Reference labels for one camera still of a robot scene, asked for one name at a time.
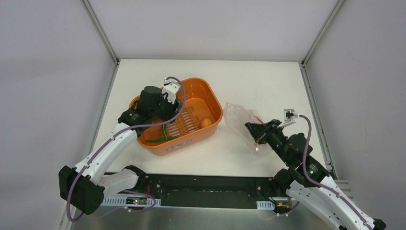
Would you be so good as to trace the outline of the curved green chili pepper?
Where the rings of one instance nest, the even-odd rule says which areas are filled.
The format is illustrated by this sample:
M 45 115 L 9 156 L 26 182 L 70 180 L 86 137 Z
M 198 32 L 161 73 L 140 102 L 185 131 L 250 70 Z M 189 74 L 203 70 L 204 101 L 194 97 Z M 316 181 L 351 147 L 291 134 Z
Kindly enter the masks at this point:
M 167 135 L 167 132 L 166 132 L 166 124 L 163 124 L 163 125 L 161 126 L 161 130 L 162 130 L 162 134 L 163 134 L 164 140 L 167 140 L 167 139 L 168 139 L 168 135 Z

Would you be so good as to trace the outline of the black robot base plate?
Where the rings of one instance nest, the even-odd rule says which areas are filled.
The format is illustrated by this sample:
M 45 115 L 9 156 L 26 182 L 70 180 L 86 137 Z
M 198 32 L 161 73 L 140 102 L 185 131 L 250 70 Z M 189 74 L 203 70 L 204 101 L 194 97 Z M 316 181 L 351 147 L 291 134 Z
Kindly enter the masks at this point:
M 130 190 L 163 207 L 256 209 L 259 201 L 285 196 L 270 177 L 146 174 Z

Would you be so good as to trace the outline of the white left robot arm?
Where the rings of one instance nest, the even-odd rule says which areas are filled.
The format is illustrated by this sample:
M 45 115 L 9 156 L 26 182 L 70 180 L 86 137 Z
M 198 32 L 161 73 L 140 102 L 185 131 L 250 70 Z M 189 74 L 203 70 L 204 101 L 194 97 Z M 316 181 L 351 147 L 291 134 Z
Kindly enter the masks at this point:
M 107 196 L 130 189 L 145 190 L 146 181 L 125 168 L 115 174 L 104 173 L 118 156 L 147 129 L 174 122 L 184 111 L 186 90 L 181 83 L 165 83 L 162 88 L 146 86 L 138 99 L 125 110 L 104 142 L 75 166 L 63 166 L 58 173 L 59 191 L 66 201 L 68 220 L 96 211 Z

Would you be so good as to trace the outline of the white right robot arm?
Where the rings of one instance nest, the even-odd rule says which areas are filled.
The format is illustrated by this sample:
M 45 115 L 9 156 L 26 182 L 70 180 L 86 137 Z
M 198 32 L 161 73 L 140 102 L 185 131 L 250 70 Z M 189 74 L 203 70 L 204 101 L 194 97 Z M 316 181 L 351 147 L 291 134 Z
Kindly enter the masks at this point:
M 333 230 L 384 230 L 386 224 L 357 207 L 326 168 L 310 155 L 311 122 L 305 115 L 299 117 L 307 121 L 307 135 L 284 135 L 283 128 L 293 123 L 292 118 L 285 122 L 273 119 L 264 124 L 245 123 L 254 141 L 269 145 L 287 166 L 271 179 L 270 188 L 264 189 L 264 194 L 271 202 L 275 196 L 295 199 Z

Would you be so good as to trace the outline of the clear zip top bag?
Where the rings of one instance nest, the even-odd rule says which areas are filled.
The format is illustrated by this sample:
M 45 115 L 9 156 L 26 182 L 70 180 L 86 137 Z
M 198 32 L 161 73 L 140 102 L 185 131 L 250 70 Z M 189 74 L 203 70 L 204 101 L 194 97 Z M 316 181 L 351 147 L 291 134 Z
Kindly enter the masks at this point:
M 226 102 L 223 108 L 223 117 L 226 125 L 234 132 L 239 140 L 249 149 L 249 152 L 255 155 L 264 155 L 271 151 L 267 144 L 255 143 L 249 130 L 245 127 L 245 123 L 263 124 L 257 110 L 247 109 L 242 105 Z

